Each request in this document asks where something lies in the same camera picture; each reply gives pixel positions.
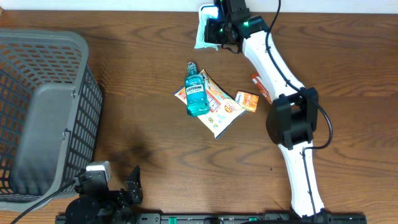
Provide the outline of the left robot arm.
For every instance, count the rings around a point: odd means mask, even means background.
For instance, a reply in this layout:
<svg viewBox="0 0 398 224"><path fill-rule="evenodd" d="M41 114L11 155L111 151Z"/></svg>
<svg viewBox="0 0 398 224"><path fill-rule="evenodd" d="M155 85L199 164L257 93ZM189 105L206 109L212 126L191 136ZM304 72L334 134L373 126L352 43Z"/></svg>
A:
<svg viewBox="0 0 398 224"><path fill-rule="evenodd" d="M73 178L79 197L65 211L69 224L135 223L131 207L142 203L141 169L135 166L125 181L126 189L110 190L108 161L92 162Z"/></svg>

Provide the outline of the red snack bar wrapper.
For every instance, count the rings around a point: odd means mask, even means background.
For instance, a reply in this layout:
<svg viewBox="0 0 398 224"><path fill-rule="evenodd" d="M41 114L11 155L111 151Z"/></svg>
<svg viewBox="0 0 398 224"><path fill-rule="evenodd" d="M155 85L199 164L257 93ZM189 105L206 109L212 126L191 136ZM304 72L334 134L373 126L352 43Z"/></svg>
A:
<svg viewBox="0 0 398 224"><path fill-rule="evenodd" d="M262 78L260 77L260 75L258 73L251 75L251 80L258 87L259 91L262 93L264 98L271 105L272 104L271 96L270 96L269 92L267 91L267 89L265 88L264 82L263 82Z"/></svg>

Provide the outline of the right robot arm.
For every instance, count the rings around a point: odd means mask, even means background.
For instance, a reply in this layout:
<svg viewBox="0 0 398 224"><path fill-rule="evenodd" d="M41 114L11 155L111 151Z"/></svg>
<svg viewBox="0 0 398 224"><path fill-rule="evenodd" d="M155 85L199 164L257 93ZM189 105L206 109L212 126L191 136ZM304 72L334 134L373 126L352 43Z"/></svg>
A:
<svg viewBox="0 0 398 224"><path fill-rule="evenodd" d="M215 12L206 20L204 40L223 49L236 45L237 53L256 68L271 103L266 128L285 160L292 210L301 219L316 220L324 209L312 158L318 93L289 70L272 39L272 26L252 15L245 1L216 0L212 6Z"/></svg>

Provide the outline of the blue mouthwash bottle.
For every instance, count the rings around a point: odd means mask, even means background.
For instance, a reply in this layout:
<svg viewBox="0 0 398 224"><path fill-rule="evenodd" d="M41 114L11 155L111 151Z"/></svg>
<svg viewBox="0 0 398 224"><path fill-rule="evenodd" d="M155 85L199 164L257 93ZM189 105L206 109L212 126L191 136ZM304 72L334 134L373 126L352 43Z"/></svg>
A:
<svg viewBox="0 0 398 224"><path fill-rule="evenodd" d="M185 93L187 96L187 114L197 117L210 112L206 94L205 76L199 74L193 62L187 63L187 77L185 78Z"/></svg>

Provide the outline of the small orange packet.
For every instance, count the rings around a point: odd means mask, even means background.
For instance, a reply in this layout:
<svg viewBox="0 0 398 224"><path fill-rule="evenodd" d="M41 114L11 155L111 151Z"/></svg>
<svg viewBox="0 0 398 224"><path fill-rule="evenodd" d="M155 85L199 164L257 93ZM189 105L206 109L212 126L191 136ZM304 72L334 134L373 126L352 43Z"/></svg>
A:
<svg viewBox="0 0 398 224"><path fill-rule="evenodd" d="M255 113L259 97L251 93L238 91L235 97L235 101L243 108L245 108L247 111Z"/></svg>

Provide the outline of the light blue wipes packet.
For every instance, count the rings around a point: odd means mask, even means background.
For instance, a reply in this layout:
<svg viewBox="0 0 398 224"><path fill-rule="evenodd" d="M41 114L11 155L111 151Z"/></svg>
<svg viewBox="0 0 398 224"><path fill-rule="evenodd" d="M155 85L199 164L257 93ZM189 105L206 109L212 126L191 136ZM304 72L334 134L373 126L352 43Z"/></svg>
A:
<svg viewBox="0 0 398 224"><path fill-rule="evenodd" d="M206 23L209 19L215 19L214 16L210 14L204 14L202 11L199 12L199 24L197 29L196 43L195 49L205 49L205 48L213 48L218 50L218 46L216 44L205 42L205 27Z"/></svg>

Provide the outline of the cream snack bag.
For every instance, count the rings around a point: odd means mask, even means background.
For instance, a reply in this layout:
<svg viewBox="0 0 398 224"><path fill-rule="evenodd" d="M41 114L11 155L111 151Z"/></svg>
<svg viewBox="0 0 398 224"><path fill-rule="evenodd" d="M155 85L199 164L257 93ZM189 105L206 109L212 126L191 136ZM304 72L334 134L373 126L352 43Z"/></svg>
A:
<svg viewBox="0 0 398 224"><path fill-rule="evenodd" d="M206 94L210 112L197 116L197 118L209 128L215 138L219 138L234 120L243 115L246 110L224 92L204 70L200 71L199 74L204 75L206 79ZM178 89L174 95L187 105L185 85Z"/></svg>

